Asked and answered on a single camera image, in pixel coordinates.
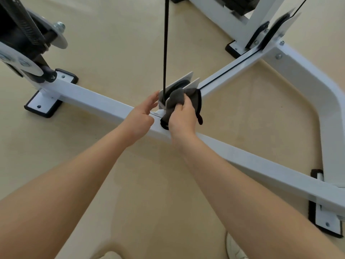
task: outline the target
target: gym machine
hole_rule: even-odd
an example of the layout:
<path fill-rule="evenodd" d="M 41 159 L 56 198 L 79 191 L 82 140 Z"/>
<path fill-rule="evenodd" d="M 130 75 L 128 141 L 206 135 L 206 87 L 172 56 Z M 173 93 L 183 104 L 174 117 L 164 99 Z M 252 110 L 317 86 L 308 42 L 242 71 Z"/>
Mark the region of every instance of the gym machine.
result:
<path fill-rule="evenodd" d="M 298 19 L 298 9 L 270 22 L 284 0 L 189 1 L 235 40 L 226 46 L 235 60 L 203 81 L 192 81 L 190 72 L 166 89 L 185 80 L 189 87 L 200 89 L 204 98 L 258 60 L 268 63 L 317 110 L 323 170 L 313 170 L 307 176 L 206 135 L 198 136 L 249 176 L 308 199 L 309 219 L 322 231 L 341 238 L 341 220 L 345 219 L 345 95 L 332 79 L 282 40 Z M 26 110 L 49 118 L 66 102 L 118 123 L 133 109 L 78 86 L 78 78 L 68 71 L 49 68 L 42 54 L 51 45 L 67 48 L 63 23 L 50 23 L 25 9 L 19 0 L 0 0 L 0 19 L 0 59 L 37 89 L 24 106 Z M 160 125 L 164 113 L 162 103 L 158 111 L 151 112 L 155 122 L 148 135 L 169 142 L 169 131 Z"/>

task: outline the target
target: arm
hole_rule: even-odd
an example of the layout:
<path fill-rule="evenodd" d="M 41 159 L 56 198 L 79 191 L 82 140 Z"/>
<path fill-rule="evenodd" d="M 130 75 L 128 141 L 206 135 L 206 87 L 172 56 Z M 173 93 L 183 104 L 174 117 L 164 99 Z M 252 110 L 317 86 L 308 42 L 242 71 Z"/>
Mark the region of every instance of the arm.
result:
<path fill-rule="evenodd" d="M 158 92 L 86 151 L 0 201 L 2 258 L 55 258 L 118 157 L 150 129 L 157 100 Z"/>
<path fill-rule="evenodd" d="M 218 156 L 195 135 L 191 101 L 170 117 L 172 142 L 222 221 L 250 259 L 345 258 L 312 223 Z"/>

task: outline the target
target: beige floor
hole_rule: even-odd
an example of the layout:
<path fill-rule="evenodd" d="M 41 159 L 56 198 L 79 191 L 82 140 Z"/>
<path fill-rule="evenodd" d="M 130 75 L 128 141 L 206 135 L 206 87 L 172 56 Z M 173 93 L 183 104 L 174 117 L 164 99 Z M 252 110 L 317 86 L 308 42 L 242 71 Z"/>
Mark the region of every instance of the beige floor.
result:
<path fill-rule="evenodd" d="M 130 105 L 161 88 L 164 0 L 22 1 L 67 25 L 68 49 L 45 58 L 82 87 Z M 280 14 L 300 2 L 286 0 Z M 308 0 L 285 37 L 343 88 L 344 9 L 345 0 Z M 168 83 L 189 71 L 204 79 L 233 60 L 224 51 L 231 39 L 189 2 L 170 13 Z M 0 71 L 0 198 L 114 128 L 68 104 L 51 119 L 28 113 L 34 89 L 5 65 Z M 212 94 L 202 115 L 206 135 L 301 173 L 322 168 L 316 113 L 263 63 Z M 271 189 L 307 214 L 306 200 Z M 176 151 L 145 137 L 120 157 L 58 258 L 88 259 L 106 247 L 128 259 L 226 258 L 224 238 Z"/>

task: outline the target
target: white shoe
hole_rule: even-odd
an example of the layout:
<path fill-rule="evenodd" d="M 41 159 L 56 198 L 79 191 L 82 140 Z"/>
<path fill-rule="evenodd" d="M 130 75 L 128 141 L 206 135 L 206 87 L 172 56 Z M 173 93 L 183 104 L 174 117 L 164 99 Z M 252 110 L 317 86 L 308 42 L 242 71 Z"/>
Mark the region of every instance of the white shoe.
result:
<path fill-rule="evenodd" d="M 110 252 L 107 252 L 104 256 L 102 256 L 99 259 L 122 259 L 122 257 L 119 256 L 117 253 L 110 251 Z"/>
<path fill-rule="evenodd" d="M 226 251 L 229 259 L 248 259 L 243 250 L 238 246 L 235 240 L 229 235 L 226 235 Z"/>

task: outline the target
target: bolt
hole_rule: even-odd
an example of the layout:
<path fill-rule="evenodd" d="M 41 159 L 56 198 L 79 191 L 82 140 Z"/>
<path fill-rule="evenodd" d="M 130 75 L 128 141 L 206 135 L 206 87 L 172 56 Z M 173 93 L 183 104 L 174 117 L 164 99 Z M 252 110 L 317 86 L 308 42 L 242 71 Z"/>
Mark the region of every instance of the bolt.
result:
<path fill-rule="evenodd" d="M 24 61 L 23 59 L 19 59 L 19 63 L 24 67 L 30 67 L 31 64 L 29 64 L 27 61 Z"/>
<path fill-rule="evenodd" d="M 54 27 L 57 28 L 61 33 L 63 33 L 66 29 L 66 26 L 62 22 L 54 23 Z"/>
<path fill-rule="evenodd" d="M 11 61 L 11 59 L 8 56 L 6 56 L 6 55 L 4 55 L 2 53 L 0 53 L 0 59 L 5 61 L 5 62 Z"/>

